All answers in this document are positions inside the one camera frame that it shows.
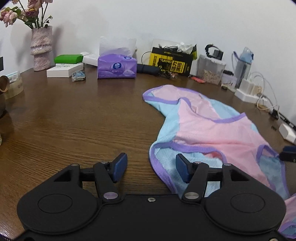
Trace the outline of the pink blue purple vest garment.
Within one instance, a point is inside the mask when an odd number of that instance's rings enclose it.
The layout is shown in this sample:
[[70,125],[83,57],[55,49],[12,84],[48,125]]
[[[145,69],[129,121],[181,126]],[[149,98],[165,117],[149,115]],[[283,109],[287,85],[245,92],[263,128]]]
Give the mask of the pink blue purple vest garment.
[[287,188],[285,164],[246,114],[173,85],[149,89],[142,97],[165,117],[149,160],[172,193],[182,195],[187,187],[176,169],[177,154],[211,168],[233,164],[282,197],[287,212],[280,233],[295,238],[295,196]]

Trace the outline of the white power strip with chargers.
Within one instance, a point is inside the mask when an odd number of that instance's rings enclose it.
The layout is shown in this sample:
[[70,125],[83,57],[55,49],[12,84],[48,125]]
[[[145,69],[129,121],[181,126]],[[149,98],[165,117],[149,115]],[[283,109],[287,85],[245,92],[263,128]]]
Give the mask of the white power strip with chargers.
[[235,90],[234,95],[246,103],[264,103],[264,101],[267,101],[267,96],[263,93],[264,89],[265,79],[262,79],[259,83],[243,79],[240,87]]

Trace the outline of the red snack packet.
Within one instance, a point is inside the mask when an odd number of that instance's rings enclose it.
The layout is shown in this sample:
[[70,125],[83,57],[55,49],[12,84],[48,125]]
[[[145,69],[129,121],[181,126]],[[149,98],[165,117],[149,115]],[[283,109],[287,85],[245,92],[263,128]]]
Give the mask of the red snack packet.
[[205,83],[205,81],[203,79],[200,79],[196,76],[191,76],[191,79],[196,81],[197,83]]

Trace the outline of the small blue wrapped packet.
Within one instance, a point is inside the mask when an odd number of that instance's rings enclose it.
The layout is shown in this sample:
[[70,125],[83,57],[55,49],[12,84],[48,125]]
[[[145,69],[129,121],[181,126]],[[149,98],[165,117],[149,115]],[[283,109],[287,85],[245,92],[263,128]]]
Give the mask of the small blue wrapped packet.
[[77,82],[77,81],[85,81],[86,80],[86,75],[85,75],[85,72],[84,71],[77,71],[77,72],[74,72],[72,74],[72,82]]

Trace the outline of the blue clear water bottle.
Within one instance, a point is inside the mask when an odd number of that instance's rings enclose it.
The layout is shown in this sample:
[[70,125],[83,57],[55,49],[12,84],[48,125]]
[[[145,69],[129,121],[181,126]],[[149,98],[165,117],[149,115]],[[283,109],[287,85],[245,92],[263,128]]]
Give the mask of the blue clear water bottle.
[[233,52],[234,59],[237,61],[234,69],[234,77],[237,79],[235,88],[239,88],[243,79],[247,79],[254,59],[254,53],[245,47],[243,52],[238,54]]

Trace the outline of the clear plastic food container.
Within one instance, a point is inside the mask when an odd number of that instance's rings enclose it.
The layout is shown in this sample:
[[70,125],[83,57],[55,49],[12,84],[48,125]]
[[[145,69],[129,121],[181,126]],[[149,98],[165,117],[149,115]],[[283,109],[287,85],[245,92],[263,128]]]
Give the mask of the clear plastic food container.
[[197,77],[206,83],[219,85],[226,63],[214,58],[200,55],[198,59]]

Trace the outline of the white flat box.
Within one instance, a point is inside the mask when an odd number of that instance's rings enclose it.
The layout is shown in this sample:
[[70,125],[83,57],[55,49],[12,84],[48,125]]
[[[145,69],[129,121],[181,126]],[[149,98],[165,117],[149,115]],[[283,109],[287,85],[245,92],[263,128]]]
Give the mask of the white flat box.
[[83,63],[77,64],[56,64],[46,71],[48,78],[69,78],[73,73],[82,71],[84,68]]

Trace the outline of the purple tissue pack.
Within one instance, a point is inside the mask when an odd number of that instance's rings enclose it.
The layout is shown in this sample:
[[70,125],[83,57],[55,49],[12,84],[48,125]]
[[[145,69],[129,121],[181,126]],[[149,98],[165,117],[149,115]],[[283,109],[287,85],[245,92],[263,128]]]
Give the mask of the purple tissue pack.
[[135,38],[101,37],[97,77],[99,79],[136,78]]

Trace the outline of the black yellow cardboard box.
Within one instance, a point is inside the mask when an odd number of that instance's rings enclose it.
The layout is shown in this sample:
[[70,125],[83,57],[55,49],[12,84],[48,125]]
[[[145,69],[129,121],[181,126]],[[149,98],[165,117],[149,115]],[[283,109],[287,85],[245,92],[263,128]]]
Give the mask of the black yellow cardboard box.
[[197,59],[197,46],[188,53],[182,50],[176,50],[176,46],[153,47],[149,57],[149,65],[177,73],[182,76],[189,76],[192,62]]

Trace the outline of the green box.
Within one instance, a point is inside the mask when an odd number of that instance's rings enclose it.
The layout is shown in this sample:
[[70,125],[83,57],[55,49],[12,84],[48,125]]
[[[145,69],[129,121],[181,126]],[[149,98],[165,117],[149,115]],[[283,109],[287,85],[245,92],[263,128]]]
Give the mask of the green box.
[[59,55],[54,58],[55,64],[77,64],[83,61],[83,56],[80,54]]

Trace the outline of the tape roll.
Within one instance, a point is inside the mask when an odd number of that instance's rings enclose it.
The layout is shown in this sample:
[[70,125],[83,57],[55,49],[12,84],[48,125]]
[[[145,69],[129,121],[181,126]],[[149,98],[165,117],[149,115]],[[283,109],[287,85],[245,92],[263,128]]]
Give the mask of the tape roll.
[[23,92],[23,80],[22,77],[17,77],[16,80],[10,83],[7,76],[1,76],[1,95],[5,99],[10,99]]

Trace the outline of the pink textured flower vase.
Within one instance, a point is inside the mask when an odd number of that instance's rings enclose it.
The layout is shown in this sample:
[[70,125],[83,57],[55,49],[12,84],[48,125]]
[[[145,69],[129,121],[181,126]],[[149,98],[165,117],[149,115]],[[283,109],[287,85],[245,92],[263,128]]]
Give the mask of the pink textured flower vase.
[[42,71],[50,68],[52,44],[52,26],[34,28],[32,30],[30,54],[34,57],[34,71]]

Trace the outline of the dried pink rose bouquet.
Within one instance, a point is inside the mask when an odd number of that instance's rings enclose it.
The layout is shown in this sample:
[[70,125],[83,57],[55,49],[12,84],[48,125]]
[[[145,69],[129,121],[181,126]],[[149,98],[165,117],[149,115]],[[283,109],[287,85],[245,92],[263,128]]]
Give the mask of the dried pink rose bouquet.
[[12,26],[15,21],[20,20],[32,29],[49,27],[52,16],[46,16],[47,8],[53,1],[1,1],[1,22],[6,27]]

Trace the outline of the black mount on container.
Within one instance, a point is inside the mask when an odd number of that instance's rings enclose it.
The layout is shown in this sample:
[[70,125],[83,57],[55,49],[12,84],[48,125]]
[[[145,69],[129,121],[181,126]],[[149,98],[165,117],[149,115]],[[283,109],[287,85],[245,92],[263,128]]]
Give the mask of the black mount on container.
[[218,47],[216,47],[214,44],[208,44],[205,46],[205,52],[206,56],[208,58],[214,58],[217,60],[222,60],[224,52],[221,51]]

